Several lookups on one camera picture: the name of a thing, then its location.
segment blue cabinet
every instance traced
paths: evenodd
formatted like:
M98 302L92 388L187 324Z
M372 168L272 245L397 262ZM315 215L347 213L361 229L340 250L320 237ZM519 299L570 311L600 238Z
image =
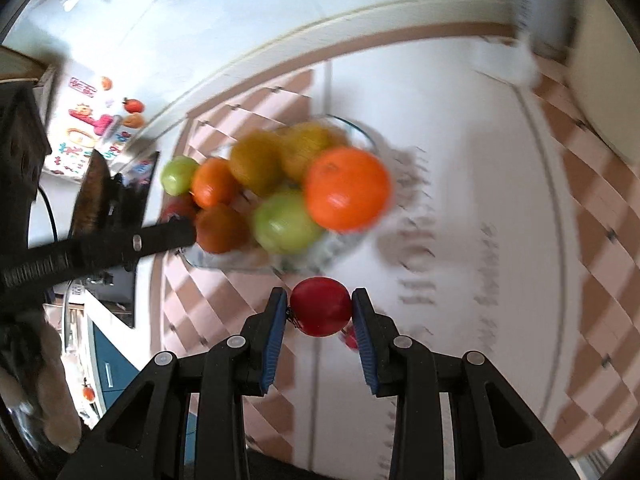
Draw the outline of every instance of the blue cabinet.
M187 418L187 435L184 439L184 463L189 464L196 460L196 421L198 417L189 414Z
M127 361L95 324L94 343L102 397L108 410L136 377L138 370Z
M104 398L104 405L106 406L107 410L113 406L113 403L116 401L116 399L120 396L120 394L123 392L124 390L116 390L114 392L102 392L102 397Z

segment fruit bowl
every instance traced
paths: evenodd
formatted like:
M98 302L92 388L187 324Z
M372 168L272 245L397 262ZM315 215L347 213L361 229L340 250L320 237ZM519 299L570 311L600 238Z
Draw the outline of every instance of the fruit bowl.
M324 123L341 131L348 144L374 155L378 149L371 136L355 124L335 116L312 117L310 120ZM232 143L228 143L212 156L228 158ZM259 202L251 193L243 193L233 204L241 212L249 212ZM276 274L322 274L336 259L354 250L366 232L357 234L338 234L324 232L321 238L300 254L269 254L255 240L251 240L240 250L224 254L212 254L204 251L198 244L180 250L182 257L193 267L217 269L225 272L274 272Z

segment red apple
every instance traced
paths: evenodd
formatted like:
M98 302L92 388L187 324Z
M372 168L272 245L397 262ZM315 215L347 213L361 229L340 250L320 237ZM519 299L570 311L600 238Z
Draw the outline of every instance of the red apple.
M313 337L340 332L351 319L349 291L331 278L309 278L291 293L290 312L294 325Z
M122 101L122 106L129 114L141 114L145 111L145 105L137 99L127 99L125 97Z
M196 206L191 193L178 195L169 202L160 215L161 222L168 222L172 218L189 218L195 220L200 209Z

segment cable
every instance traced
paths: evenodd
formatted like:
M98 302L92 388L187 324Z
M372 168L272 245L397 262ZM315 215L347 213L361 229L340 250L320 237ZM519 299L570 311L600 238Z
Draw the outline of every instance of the cable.
M56 229L56 221L53 218L53 211L51 210L51 204L49 203L49 197L42 189L42 186L38 186L38 191L42 195L42 199L44 200L44 205L47 206L47 212L49 213L49 221L51 222L51 230L53 231L53 241L58 241L58 230Z

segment cabinet handle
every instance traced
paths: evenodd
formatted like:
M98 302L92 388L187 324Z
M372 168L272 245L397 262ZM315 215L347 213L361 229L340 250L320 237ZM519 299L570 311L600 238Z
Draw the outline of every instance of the cabinet handle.
M113 377L111 377L111 365L109 363L104 364L104 371L107 372L107 386L113 388Z

